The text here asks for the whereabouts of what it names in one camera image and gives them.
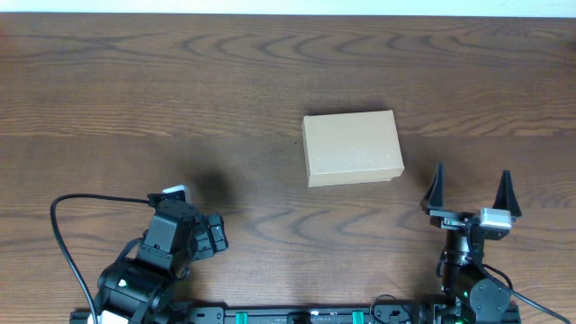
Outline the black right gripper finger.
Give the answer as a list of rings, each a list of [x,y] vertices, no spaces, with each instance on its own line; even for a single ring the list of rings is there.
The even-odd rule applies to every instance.
[[[512,177],[509,170],[504,170],[501,174],[499,187],[492,208],[508,211],[514,218],[522,216],[522,211],[514,193]]]
[[[424,212],[429,212],[430,210],[441,210],[444,207],[444,180],[444,164],[439,163],[436,166],[436,172],[433,176],[431,185],[420,202],[420,206]]]

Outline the cardboard box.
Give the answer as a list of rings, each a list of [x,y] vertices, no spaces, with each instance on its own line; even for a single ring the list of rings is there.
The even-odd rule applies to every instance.
[[[301,129],[309,187],[391,181],[404,171],[392,111],[307,115]]]

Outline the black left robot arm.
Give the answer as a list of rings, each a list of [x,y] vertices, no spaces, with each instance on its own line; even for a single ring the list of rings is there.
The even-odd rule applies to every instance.
[[[186,323],[187,307],[174,301],[190,264],[229,247],[224,220],[198,211],[184,190],[152,193],[148,229],[132,240],[98,280],[90,323]]]

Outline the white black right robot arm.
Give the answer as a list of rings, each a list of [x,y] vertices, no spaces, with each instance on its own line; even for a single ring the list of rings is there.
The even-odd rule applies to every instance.
[[[438,164],[420,202],[430,224],[446,231],[445,247],[436,267],[442,278],[445,306],[437,305],[438,323],[519,323],[519,307],[511,300],[511,281],[498,283],[483,263],[484,243],[500,240],[522,216],[511,173],[502,172],[494,204],[476,212],[444,207],[445,170]]]

